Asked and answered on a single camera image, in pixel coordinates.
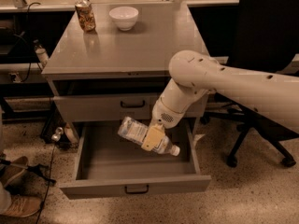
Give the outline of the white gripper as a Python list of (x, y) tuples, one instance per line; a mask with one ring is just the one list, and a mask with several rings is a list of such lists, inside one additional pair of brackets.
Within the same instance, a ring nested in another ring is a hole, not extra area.
[(152, 151), (164, 138), (164, 129), (177, 126), (183, 116), (183, 113), (172, 111), (166, 107), (162, 99), (159, 98), (152, 108), (150, 127), (141, 147)]

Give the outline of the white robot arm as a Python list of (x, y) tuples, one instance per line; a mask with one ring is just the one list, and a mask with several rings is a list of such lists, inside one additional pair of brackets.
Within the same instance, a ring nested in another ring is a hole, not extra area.
[(205, 94), (224, 97), (299, 133), (299, 77), (240, 69), (192, 50), (176, 53), (169, 62), (170, 81), (152, 110), (142, 147), (151, 151), (185, 112)]

